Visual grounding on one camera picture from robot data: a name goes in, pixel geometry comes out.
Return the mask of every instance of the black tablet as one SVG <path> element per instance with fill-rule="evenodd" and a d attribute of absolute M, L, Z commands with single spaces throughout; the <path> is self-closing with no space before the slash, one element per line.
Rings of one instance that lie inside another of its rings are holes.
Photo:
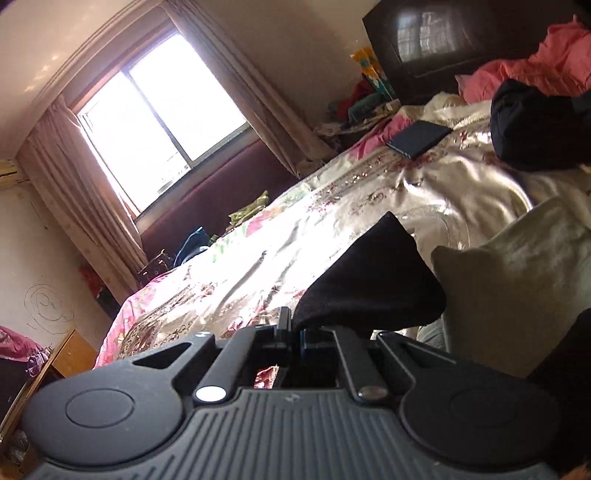
<path fill-rule="evenodd" d="M 412 160 L 437 145 L 443 137 L 453 130 L 424 120 L 417 120 L 394 135 L 387 146 Z"/>

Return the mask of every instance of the satin bedspread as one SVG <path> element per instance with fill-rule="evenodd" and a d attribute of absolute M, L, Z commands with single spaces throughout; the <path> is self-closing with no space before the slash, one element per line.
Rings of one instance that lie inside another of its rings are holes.
<path fill-rule="evenodd" d="M 199 331 L 227 338 L 245 326 L 276 323 L 279 308 L 295 308 L 306 288 L 387 211 L 411 232 L 429 266 L 434 247 L 480 245 L 555 195 L 591 226 L 591 176 L 579 168 L 525 174 L 503 165 L 492 148 L 490 107 L 447 94 L 425 107 L 403 107 L 210 251 L 131 297 L 96 365 Z M 453 132 L 415 161 L 384 146 L 418 118 Z M 269 378 L 259 381 L 268 386 Z"/>

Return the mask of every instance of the wooden headboard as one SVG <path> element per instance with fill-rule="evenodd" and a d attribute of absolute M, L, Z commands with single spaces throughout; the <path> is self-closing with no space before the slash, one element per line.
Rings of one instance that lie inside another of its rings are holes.
<path fill-rule="evenodd" d="M 457 92 L 454 75 L 535 53 L 549 25 L 589 14 L 589 0 L 381 0 L 363 19 L 403 104 Z"/>

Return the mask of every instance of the wooden cabinet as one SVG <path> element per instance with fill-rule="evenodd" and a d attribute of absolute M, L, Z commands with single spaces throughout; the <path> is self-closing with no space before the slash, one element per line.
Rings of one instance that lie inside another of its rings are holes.
<path fill-rule="evenodd" d="M 86 340 L 73 331 L 56 355 L 52 367 L 64 378 L 88 372 L 95 366 L 97 353 Z"/>
<path fill-rule="evenodd" d="M 82 372 L 92 370 L 95 366 L 97 352 L 88 344 L 86 340 L 75 330 L 66 335 L 64 340 L 52 351 L 49 360 L 41 373 L 32 378 L 21 390 L 18 397 L 12 404 L 12 407 L 6 414 L 2 424 L 0 424 L 0 480 L 4 478 L 20 478 L 23 472 L 30 471 L 36 459 L 34 453 L 27 452 L 25 462 L 21 465 L 21 470 L 11 464 L 4 456 L 4 450 L 8 447 L 8 442 L 12 433 L 17 428 L 21 419 L 22 411 L 31 396 L 43 386 L 56 378 L 72 377 Z"/>

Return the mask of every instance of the ribbed plastic surface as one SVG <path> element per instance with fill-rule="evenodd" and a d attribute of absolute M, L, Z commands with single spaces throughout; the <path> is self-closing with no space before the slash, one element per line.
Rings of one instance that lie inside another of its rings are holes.
<path fill-rule="evenodd" d="M 550 480 L 544 465 L 465 472 L 426 456 L 390 411 L 356 405 L 342 390 L 245 390 L 203 408 L 164 450 L 106 472 L 46 464 L 30 478 L 132 480 Z"/>

